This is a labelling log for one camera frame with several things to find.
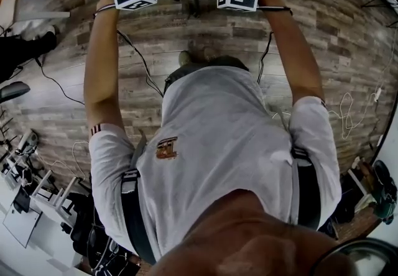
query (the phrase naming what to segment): laminate floor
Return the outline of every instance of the laminate floor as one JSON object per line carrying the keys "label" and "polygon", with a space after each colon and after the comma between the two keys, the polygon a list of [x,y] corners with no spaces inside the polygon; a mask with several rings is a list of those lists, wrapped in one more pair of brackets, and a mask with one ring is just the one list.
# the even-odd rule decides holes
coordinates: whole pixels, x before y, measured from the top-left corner
{"label": "laminate floor", "polygon": [[[349,92],[354,100],[352,120],[357,124],[370,102],[362,123],[347,139],[342,138],[339,117],[330,114],[340,170],[345,172],[357,155],[367,160],[373,156],[369,143],[376,146],[392,112],[397,94],[398,50],[388,66],[394,29],[386,25],[394,21],[395,15],[384,8],[361,9],[360,5],[368,0],[286,1],[320,66],[329,110],[340,114],[340,101]],[[156,6],[121,13],[119,29],[143,54],[160,88],[163,88],[165,77],[178,68],[180,51],[191,50],[200,58],[206,46],[240,58],[256,78],[258,61],[271,31],[262,13],[217,10],[215,0],[201,0],[201,17],[194,18],[189,16],[189,3],[190,0],[160,0]],[[58,27],[59,44],[46,56],[44,71],[63,86],[67,95],[82,101],[85,58],[96,0],[22,0],[22,5],[36,11],[71,10],[69,19],[34,21],[16,27],[23,30],[26,38],[45,32],[49,24]],[[127,134],[137,142],[137,129],[141,128],[151,138],[160,126],[162,100],[146,85],[140,57],[122,40],[119,40],[119,56],[119,95]],[[7,136],[34,129],[40,136],[41,157],[48,163],[60,160],[81,176],[73,161],[72,145],[88,138],[84,107],[66,99],[54,82],[42,76],[35,62],[28,63],[13,79],[17,80],[27,83],[31,91],[2,105],[7,110],[6,118],[14,118]],[[369,96],[380,85],[383,91],[375,104]],[[274,42],[265,58],[261,88],[270,111],[275,111],[273,107],[276,106],[286,112],[291,110],[291,92]],[[348,100],[343,102],[342,108],[346,114]],[[75,156],[88,176],[88,145],[77,144]],[[55,164],[52,169],[61,182],[69,181],[72,176],[62,164]]]}

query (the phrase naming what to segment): white t-shirt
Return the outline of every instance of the white t-shirt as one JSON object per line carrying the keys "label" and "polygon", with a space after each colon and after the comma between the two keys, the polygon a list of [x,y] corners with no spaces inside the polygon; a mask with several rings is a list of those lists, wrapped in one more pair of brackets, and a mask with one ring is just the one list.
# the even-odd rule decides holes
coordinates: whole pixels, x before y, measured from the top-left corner
{"label": "white t-shirt", "polygon": [[[322,225],[341,198],[336,148],[322,101],[298,100],[289,130],[274,124],[260,87],[240,68],[206,67],[173,83],[164,97],[162,127],[137,162],[141,212],[155,259],[179,244],[214,201],[238,189],[255,193],[266,213],[296,224],[292,141],[315,164]],[[90,140],[99,218],[109,236],[135,252],[121,204],[121,178],[133,151],[117,126],[101,125]]]}

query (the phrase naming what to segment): black strap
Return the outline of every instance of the black strap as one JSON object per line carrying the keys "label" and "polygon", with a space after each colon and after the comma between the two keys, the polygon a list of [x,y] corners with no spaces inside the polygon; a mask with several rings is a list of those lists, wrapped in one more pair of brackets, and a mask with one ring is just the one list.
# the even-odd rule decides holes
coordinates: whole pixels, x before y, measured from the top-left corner
{"label": "black strap", "polygon": [[292,155],[297,161],[298,185],[300,187],[298,225],[316,230],[321,217],[317,171],[306,151],[294,148]]}
{"label": "black strap", "polygon": [[154,265],[156,260],[148,240],[139,206],[138,181],[136,181],[134,191],[122,193],[122,207],[127,233],[129,234],[133,248],[140,258]]}

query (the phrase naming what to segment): person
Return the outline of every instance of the person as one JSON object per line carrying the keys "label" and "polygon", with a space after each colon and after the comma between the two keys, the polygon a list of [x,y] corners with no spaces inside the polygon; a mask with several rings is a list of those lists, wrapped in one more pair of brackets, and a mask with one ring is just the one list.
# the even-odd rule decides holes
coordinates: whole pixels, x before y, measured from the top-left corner
{"label": "person", "polygon": [[[97,9],[113,2],[99,0]],[[106,233],[135,253],[121,203],[134,147],[118,101],[118,15],[109,8],[96,16],[84,97],[95,206]],[[274,125],[259,85],[238,59],[199,66],[183,53],[186,65],[166,80],[161,128],[137,162],[141,214],[157,261],[151,275],[308,275],[335,246],[328,236],[297,225],[293,145],[315,165],[319,226],[341,198],[320,72],[290,12],[264,16],[292,90],[289,131]]]}
{"label": "person", "polygon": [[1,36],[1,76],[0,83],[13,77],[14,71],[27,60],[38,58],[57,46],[55,27],[51,26],[45,35],[34,40],[24,40],[18,36]]}

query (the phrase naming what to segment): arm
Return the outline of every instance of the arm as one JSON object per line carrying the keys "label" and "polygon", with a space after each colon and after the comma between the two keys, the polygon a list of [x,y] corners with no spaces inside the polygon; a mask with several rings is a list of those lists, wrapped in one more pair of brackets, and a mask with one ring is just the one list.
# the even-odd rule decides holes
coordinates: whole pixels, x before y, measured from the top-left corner
{"label": "arm", "polygon": [[[100,0],[97,9],[113,3],[113,0]],[[100,123],[124,129],[118,96],[118,17],[117,9],[99,13],[91,31],[84,83],[89,129]]]}
{"label": "arm", "polygon": [[[285,6],[283,0],[259,0],[260,6]],[[306,96],[324,100],[322,79],[313,53],[289,11],[264,11],[279,49],[293,104]]]}

